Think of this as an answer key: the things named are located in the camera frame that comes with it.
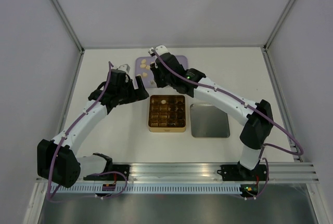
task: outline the metal extrusion rail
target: metal extrusion rail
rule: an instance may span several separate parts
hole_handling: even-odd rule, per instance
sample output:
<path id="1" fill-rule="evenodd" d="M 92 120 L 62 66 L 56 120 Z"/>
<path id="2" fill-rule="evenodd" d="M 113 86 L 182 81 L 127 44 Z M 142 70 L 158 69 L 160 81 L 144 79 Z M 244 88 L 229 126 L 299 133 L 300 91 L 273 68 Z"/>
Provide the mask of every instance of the metal extrusion rail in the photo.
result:
<path id="1" fill-rule="evenodd" d="M 235 163 L 127 163 L 130 165 L 129 183 L 226 183 L 248 184 L 252 181 L 223 182 L 216 173 L 222 164 Z M 269 163 L 269 184 L 319 183 L 312 163 Z M 38 178 L 37 182 L 46 182 Z M 92 183 L 78 180 L 77 183 Z"/>

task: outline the metal plate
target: metal plate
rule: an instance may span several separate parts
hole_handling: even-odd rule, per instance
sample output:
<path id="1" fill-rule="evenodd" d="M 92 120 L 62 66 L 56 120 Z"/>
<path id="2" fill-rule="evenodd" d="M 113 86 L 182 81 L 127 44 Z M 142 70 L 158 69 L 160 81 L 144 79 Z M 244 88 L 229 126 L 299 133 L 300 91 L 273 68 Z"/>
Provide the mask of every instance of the metal plate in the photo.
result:
<path id="1" fill-rule="evenodd" d="M 55 195 L 64 203 L 45 200 L 38 223 L 317 224 L 303 187 L 268 185 L 255 201 L 229 194 L 123 194 L 75 200 L 79 197 L 68 192 Z"/>
<path id="2" fill-rule="evenodd" d="M 190 106 L 191 132 L 194 137 L 227 138 L 230 136 L 228 115 L 207 103 Z"/>
<path id="3" fill-rule="evenodd" d="M 188 69 L 188 62 L 187 58 L 183 55 L 175 55 L 178 62 L 184 67 L 185 70 Z M 142 75 L 144 72 L 147 73 L 146 77 L 142 76 L 142 82 L 144 83 L 145 88 L 157 88 L 156 83 L 154 81 L 154 75 L 152 74 L 152 71 L 146 68 L 141 68 L 141 61 L 146 60 L 145 65 L 150 65 L 152 62 L 155 62 L 156 57 L 139 57 L 135 60 L 135 75 Z"/>

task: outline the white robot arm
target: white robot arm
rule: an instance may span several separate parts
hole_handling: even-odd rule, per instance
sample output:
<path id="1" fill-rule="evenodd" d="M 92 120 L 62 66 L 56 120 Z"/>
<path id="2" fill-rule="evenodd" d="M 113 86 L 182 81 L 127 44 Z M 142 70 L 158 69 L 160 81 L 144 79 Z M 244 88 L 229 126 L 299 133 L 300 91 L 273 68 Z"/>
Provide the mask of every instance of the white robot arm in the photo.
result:
<path id="1" fill-rule="evenodd" d="M 49 173 L 53 172 L 52 181 L 69 188 L 78 178 L 112 170 L 112 158 L 108 156 L 94 153 L 91 156 L 76 157 L 76 154 L 91 130 L 114 107 L 149 97 L 140 76 L 135 77 L 138 88 L 134 89 L 133 81 L 128 75 L 129 70 L 130 67 L 127 64 L 121 65 L 118 69 L 112 69 L 108 85 L 103 82 L 90 94 L 83 114 L 81 113 L 73 123 L 74 126 L 70 132 L 63 131 L 51 141 L 43 139 L 38 144 L 37 173 L 39 176 L 47 179 Z M 52 159 L 60 143 L 61 146 L 52 167 Z"/>
<path id="2" fill-rule="evenodd" d="M 176 57 L 170 54 L 165 46 L 159 46 L 156 49 L 151 49 L 149 52 L 151 55 L 157 54 L 164 63 L 162 64 L 160 59 L 157 59 L 155 63 L 150 65 L 158 87 L 169 85 L 181 94 L 187 94 L 190 97 L 209 102 L 235 118 L 244 126 L 240 135 L 240 140 L 244 144 L 239 161 L 240 171 L 242 169 L 246 171 L 253 170 L 259 162 L 262 144 L 265 138 L 270 134 L 272 125 L 239 101 L 218 92 L 217 89 L 219 88 L 230 95 L 237 96 L 211 81 L 204 73 L 196 69 L 184 70 Z M 177 76 L 171 73 L 165 65 L 167 65 L 169 69 L 171 68 Z M 37 173 L 39 176 L 47 179 L 50 171 L 53 170 L 52 181 L 69 188 L 78 178 L 112 170 L 112 158 L 108 156 L 94 153 L 91 156 L 76 157 L 76 154 L 91 130 L 106 117 L 114 107 L 144 100 L 149 97 L 140 76 L 136 77 L 138 89 L 134 89 L 128 71 L 128 65 L 122 65 L 118 69 L 112 69 L 109 84 L 106 85 L 106 82 L 103 82 L 91 93 L 83 109 L 84 116 L 77 120 L 71 131 L 67 135 L 63 131 L 51 141 L 43 139 L 39 143 L 37 147 Z M 186 78 L 193 84 L 180 79 L 179 76 Z M 211 88 L 200 87 L 196 85 L 198 82 L 209 85 Z M 98 100 L 103 86 L 107 86 L 105 93 L 93 108 L 87 112 L 87 109 Z M 271 106 L 268 102 L 262 100 L 260 103 L 256 103 L 244 98 L 242 98 L 242 100 L 245 101 L 247 105 L 251 105 L 273 119 Z M 65 138 L 65 140 L 61 144 L 57 154 L 54 168 L 51 168 L 51 161 L 57 146 L 63 138 Z"/>
<path id="3" fill-rule="evenodd" d="M 251 105 L 269 118 L 273 119 L 270 104 L 265 100 L 256 103 L 240 97 L 217 85 L 206 77 L 204 73 L 196 69 L 191 68 L 185 70 L 183 66 L 179 64 L 176 57 L 170 54 L 165 46 L 158 46 L 155 49 L 151 48 L 149 53 L 152 56 L 159 56 L 155 63 L 150 65 L 157 87 L 165 87 L 169 85 L 181 94 L 187 94 L 190 97 L 209 102 L 232 116 L 244 126 L 240 135 L 240 140 L 243 142 L 244 146 L 239 164 L 247 170 L 253 170 L 259 162 L 262 144 L 265 138 L 270 134 L 273 125 L 230 95 L 241 98 L 246 105 Z M 199 83 L 211 86 L 211 88 L 198 86 Z M 217 90 L 218 88 L 227 92 L 229 95 L 220 93 Z"/>

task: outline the white wall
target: white wall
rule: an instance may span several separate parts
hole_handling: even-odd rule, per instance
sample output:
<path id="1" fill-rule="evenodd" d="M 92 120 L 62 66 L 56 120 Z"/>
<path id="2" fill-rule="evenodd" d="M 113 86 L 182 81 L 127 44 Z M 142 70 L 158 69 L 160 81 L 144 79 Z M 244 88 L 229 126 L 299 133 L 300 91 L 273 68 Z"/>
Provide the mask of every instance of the white wall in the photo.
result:
<path id="1" fill-rule="evenodd" d="M 56 133 L 78 51 L 48 0 L 0 0 L 0 223 L 21 223 L 37 144 Z"/>
<path id="2" fill-rule="evenodd" d="M 304 145 L 333 209 L 333 0 L 297 0 L 270 48 Z"/>
<path id="3" fill-rule="evenodd" d="M 89 47 L 263 45 L 288 0 L 59 0 Z"/>

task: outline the purple plate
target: purple plate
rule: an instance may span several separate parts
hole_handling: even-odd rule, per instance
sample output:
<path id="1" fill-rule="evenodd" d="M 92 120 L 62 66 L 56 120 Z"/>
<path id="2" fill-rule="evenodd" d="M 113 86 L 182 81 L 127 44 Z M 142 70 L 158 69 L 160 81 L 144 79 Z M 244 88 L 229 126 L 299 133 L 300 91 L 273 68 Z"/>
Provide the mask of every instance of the purple plate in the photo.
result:
<path id="1" fill-rule="evenodd" d="M 187 70 L 188 69 L 188 62 L 187 62 L 187 58 L 183 55 L 175 55 L 178 62 L 180 64 L 183 65 L 184 69 Z M 141 61 L 145 59 L 146 60 L 146 65 L 150 66 L 150 64 L 152 62 L 155 62 L 156 57 L 139 57 L 135 60 L 135 76 L 141 75 L 142 77 L 142 81 L 144 82 L 144 86 L 145 88 L 156 88 L 156 83 L 154 81 L 154 76 L 152 74 L 152 71 L 149 69 L 147 70 L 146 68 L 141 68 Z"/>

